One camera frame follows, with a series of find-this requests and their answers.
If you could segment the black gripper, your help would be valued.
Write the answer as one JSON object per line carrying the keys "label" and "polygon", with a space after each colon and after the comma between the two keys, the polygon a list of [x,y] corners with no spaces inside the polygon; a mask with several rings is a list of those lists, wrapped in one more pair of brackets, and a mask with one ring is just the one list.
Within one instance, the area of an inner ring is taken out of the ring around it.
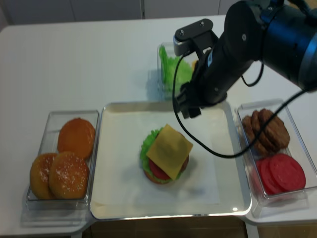
{"label": "black gripper", "polygon": [[263,6],[252,0],[232,5],[225,17],[224,31],[214,47],[204,50],[190,82],[174,98],[176,111],[185,119],[201,114],[200,108],[226,98],[230,87],[254,61],[261,59],[265,24]]}

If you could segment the black blue robot arm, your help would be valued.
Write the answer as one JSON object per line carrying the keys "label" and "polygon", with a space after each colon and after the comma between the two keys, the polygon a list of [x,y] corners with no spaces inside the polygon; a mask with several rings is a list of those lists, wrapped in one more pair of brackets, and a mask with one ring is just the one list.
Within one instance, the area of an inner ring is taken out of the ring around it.
{"label": "black blue robot arm", "polygon": [[174,35],[174,51],[196,53],[192,78],[173,97],[184,118],[226,99],[227,91],[252,63],[260,61],[304,91],[317,88],[317,11],[303,1],[298,8],[281,0],[261,4],[242,0],[230,7],[220,37],[203,19]]}

